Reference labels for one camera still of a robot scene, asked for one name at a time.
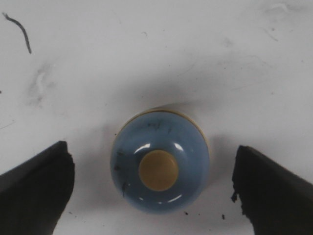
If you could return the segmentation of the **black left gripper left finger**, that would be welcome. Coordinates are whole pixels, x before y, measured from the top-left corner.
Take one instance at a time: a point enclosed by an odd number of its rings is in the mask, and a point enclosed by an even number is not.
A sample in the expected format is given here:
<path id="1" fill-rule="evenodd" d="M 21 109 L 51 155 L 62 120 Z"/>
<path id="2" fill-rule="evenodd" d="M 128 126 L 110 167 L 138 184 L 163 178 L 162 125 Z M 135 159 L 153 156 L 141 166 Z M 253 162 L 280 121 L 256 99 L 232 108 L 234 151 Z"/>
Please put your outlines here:
<path id="1" fill-rule="evenodd" d="M 75 164 L 59 141 L 0 176 L 0 233 L 51 235 L 71 197 Z"/>

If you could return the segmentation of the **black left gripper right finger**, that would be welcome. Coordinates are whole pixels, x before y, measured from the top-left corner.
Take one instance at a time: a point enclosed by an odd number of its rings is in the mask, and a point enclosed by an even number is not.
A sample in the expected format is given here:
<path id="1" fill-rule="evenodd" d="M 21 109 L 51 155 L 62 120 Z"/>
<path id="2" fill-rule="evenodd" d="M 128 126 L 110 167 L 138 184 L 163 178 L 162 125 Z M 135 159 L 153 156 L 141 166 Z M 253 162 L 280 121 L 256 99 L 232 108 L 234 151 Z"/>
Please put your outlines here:
<path id="1" fill-rule="evenodd" d="M 256 235 L 311 235 L 313 186 L 249 146 L 239 146 L 232 175 L 231 200 Z"/>

